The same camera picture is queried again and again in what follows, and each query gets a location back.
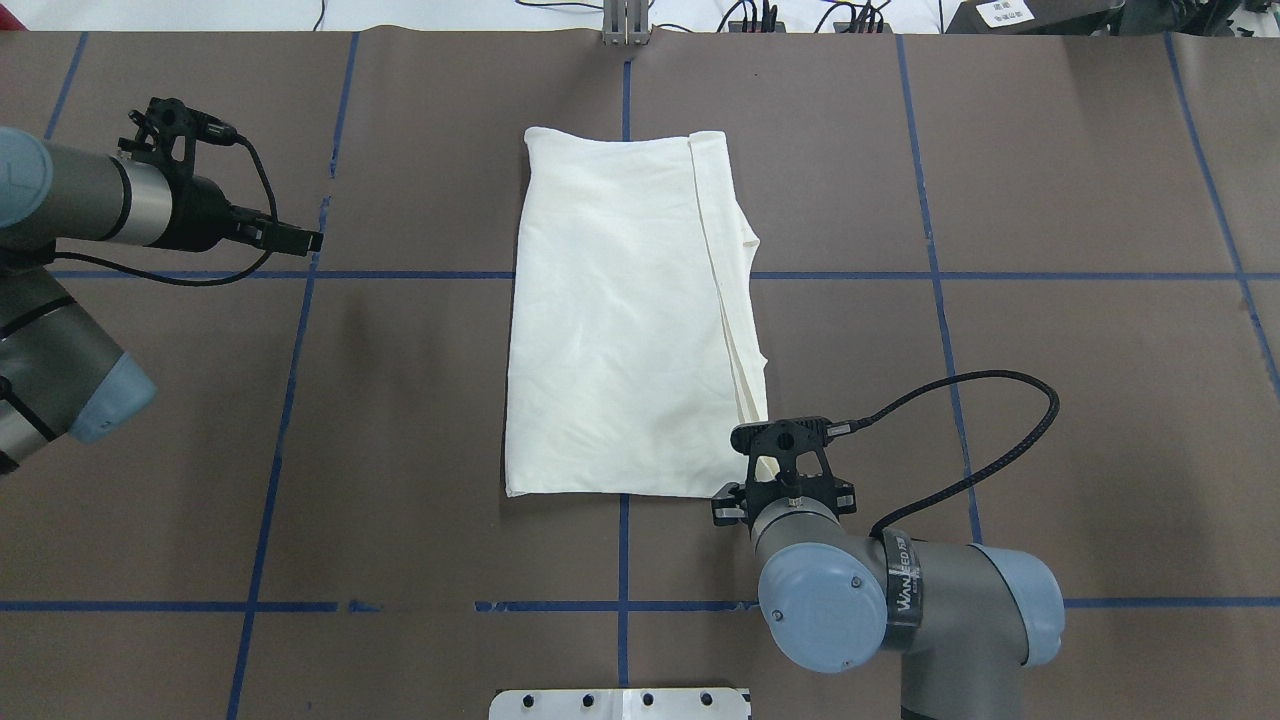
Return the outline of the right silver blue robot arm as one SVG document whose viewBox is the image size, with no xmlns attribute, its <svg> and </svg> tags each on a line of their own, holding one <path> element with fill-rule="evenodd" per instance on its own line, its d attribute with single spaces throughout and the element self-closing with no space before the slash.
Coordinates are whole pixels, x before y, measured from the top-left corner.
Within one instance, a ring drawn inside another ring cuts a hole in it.
<svg viewBox="0 0 1280 720">
<path fill-rule="evenodd" d="M 1038 557 L 979 543 L 852 536 L 849 507 L 731 482 L 710 498 L 718 527 L 742 523 L 759 564 L 762 616 L 777 648 L 813 673 L 901 659 L 904 719 L 1019 719 L 1021 676 L 1061 650 L 1066 607 Z"/>
</svg>

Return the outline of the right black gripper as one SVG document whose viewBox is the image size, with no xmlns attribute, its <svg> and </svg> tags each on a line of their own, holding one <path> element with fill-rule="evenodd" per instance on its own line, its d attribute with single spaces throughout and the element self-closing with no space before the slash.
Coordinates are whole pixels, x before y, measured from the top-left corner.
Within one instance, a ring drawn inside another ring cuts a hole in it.
<svg viewBox="0 0 1280 720">
<path fill-rule="evenodd" d="M 710 498 L 716 527 L 764 523 L 768 512 L 817 512 L 840 518 L 858 511 L 852 484 L 835 477 L 799 477 L 791 486 L 782 480 L 731 482 Z"/>
</svg>

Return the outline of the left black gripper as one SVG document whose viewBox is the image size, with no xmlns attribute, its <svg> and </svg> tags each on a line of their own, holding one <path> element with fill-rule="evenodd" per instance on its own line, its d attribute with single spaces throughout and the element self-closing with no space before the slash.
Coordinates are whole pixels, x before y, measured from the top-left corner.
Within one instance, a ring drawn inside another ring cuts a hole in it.
<svg viewBox="0 0 1280 720">
<path fill-rule="evenodd" d="M 175 247 L 204 252 L 227 240 L 264 252 L 307 255 L 323 247 L 324 234 L 230 204 L 219 186 L 196 176 L 175 201 Z"/>
</svg>

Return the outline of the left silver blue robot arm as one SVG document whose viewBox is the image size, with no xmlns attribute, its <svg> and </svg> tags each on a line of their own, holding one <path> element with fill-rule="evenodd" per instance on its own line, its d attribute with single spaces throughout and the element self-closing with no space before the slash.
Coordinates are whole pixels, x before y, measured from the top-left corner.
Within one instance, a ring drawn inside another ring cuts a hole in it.
<svg viewBox="0 0 1280 720">
<path fill-rule="evenodd" d="M 223 275 L 132 266 L 65 242 L 160 252 L 244 243 L 256 256 Z M 3 128 L 3 473 L 47 447 L 99 442 L 143 411 L 157 387 L 73 288 L 81 264 L 118 278 L 212 290 L 276 256 L 310 256 L 320 229 L 288 222 L 260 151 L 218 120 L 138 119 L 115 152 L 86 152 Z"/>
</svg>

